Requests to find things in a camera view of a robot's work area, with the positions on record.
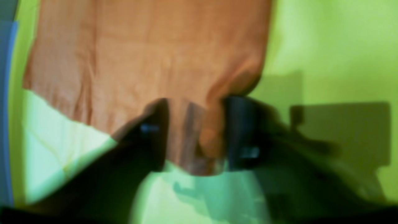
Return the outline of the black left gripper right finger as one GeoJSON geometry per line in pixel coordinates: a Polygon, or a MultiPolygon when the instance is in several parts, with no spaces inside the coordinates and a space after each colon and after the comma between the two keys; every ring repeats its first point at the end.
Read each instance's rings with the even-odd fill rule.
{"type": "Polygon", "coordinates": [[[228,171],[259,166],[265,159],[260,105],[246,97],[229,96],[224,99],[224,111],[228,171]]]}

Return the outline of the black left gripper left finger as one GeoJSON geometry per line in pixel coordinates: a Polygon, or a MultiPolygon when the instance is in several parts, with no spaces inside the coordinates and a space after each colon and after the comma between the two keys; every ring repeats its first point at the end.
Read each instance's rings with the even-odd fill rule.
{"type": "Polygon", "coordinates": [[[112,134],[121,145],[138,144],[149,156],[152,170],[160,172],[165,164],[169,131],[169,105],[158,98],[146,105],[143,112],[112,134]]]}

